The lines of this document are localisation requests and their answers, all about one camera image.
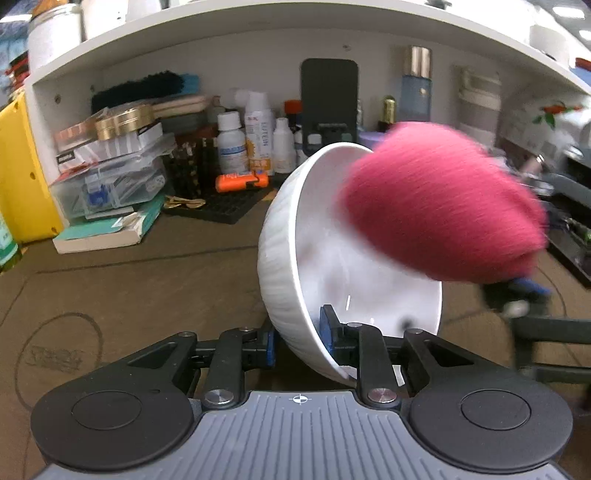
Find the black circular pad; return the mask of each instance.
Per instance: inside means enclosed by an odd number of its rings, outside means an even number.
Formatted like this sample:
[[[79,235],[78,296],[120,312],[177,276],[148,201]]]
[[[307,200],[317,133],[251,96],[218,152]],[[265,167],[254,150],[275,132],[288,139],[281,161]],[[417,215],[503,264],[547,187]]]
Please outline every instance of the black circular pad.
[[[31,413],[35,441],[52,462],[87,472],[133,468],[171,450],[194,425],[189,399],[172,386],[88,394],[91,382],[76,385],[49,392]]]
[[[95,392],[76,402],[72,416],[88,429],[115,430],[133,422],[142,411],[142,402],[131,393]]]
[[[518,473],[547,463],[568,442],[570,409],[545,385],[502,367],[438,372],[442,378],[413,398],[408,421],[445,462],[474,472]]]
[[[531,410],[517,395],[502,390],[480,390],[462,401],[462,413],[474,425],[488,430],[511,430],[524,424]]]

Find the gray rubber pad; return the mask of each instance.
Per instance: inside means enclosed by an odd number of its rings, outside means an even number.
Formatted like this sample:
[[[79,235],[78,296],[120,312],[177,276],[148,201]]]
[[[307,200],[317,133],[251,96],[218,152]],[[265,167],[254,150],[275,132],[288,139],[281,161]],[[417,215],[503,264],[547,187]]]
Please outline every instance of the gray rubber pad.
[[[548,464],[504,480],[566,478]],[[424,450],[391,411],[370,410],[351,392],[253,392],[233,410],[211,411],[168,456],[110,474],[51,465],[39,480],[491,480]]]

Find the shelf board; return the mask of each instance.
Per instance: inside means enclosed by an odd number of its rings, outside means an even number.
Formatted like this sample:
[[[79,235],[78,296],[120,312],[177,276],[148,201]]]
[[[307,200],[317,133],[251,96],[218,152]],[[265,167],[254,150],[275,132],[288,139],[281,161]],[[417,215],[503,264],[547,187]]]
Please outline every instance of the shelf board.
[[[39,68],[27,82],[105,68],[201,38],[280,28],[339,28],[432,41],[504,61],[591,94],[584,81],[529,45],[444,10],[405,0],[200,0],[91,38]]]

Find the book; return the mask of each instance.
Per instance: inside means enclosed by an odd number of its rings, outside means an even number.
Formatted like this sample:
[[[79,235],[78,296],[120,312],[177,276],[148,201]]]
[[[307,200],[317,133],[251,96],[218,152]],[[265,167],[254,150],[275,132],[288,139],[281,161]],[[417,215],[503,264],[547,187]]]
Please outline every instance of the book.
[[[69,226],[53,239],[53,245],[59,254],[136,245],[158,218],[164,198],[156,195],[129,215]]]

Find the yellow container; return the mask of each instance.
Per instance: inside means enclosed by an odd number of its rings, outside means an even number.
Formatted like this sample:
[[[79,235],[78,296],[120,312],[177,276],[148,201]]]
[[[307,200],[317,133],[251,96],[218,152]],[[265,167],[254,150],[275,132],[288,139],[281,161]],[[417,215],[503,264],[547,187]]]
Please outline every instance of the yellow container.
[[[18,243],[63,230],[37,157],[24,93],[0,112],[0,211]]]

